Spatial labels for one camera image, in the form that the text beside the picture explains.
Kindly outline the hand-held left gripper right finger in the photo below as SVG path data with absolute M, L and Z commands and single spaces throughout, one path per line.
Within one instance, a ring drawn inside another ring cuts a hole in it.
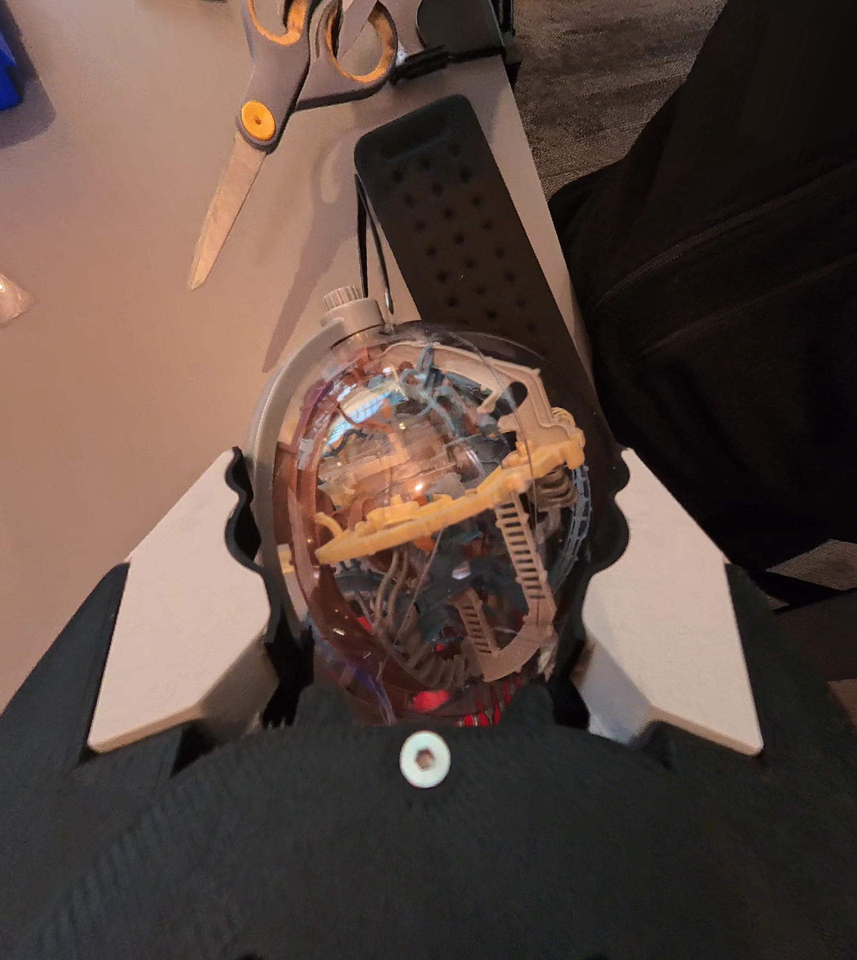
M 756 756 L 756 704 L 726 557 L 632 449 L 615 504 L 628 542 L 594 574 L 581 622 L 590 655 L 578 690 L 591 734 L 640 745 L 663 723 Z

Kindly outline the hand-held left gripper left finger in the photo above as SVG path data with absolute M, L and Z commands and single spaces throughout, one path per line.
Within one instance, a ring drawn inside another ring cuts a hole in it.
M 250 498 L 243 453 L 231 448 L 126 558 L 89 749 L 184 724 L 215 742 L 254 730 L 279 678 L 265 577 L 239 538 Z

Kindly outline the clear maze ball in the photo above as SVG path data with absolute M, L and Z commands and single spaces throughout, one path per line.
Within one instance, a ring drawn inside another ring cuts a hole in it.
M 250 440 L 272 587 L 355 717 L 492 727 L 551 678 L 586 559 L 588 442 L 538 353 L 391 322 L 357 286 L 278 365 Z

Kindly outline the black tweezers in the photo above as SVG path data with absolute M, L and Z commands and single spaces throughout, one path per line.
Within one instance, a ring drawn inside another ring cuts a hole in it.
M 374 262 L 382 286 L 382 300 L 388 318 L 395 316 L 395 300 L 392 294 L 387 270 L 387 259 L 377 220 L 359 173 L 354 173 L 353 183 L 356 197 L 356 240 L 360 289 L 364 297 L 370 297 L 372 283 L 370 279 L 370 249 L 374 252 Z

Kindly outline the yellow-handled scissors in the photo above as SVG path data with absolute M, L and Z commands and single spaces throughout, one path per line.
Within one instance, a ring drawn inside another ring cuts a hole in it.
M 291 116 L 367 99 L 388 82 L 398 59 L 398 30 L 384 2 L 361 2 L 379 42 L 374 66 L 350 72 L 339 60 L 343 2 L 282 2 L 278 30 L 260 18 L 257 3 L 240 4 L 251 75 L 234 114 L 230 157 L 197 239 L 189 291 L 208 279 L 247 201 L 265 159 L 281 144 Z

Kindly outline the person's black clothing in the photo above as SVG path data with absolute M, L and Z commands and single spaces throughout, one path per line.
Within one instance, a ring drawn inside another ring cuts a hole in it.
M 617 441 L 748 571 L 857 545 L 857 1 L 727 2 L 549 209 Z

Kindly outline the black perforated pad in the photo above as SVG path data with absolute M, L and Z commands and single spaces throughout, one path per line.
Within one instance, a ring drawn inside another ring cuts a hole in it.
M 470 101 L 411 111 L 364 134 L 353 156 L 422 318 L 546 361 L 550 398 L 585 433 L 592 494 L 614 497 L 627 469 Z

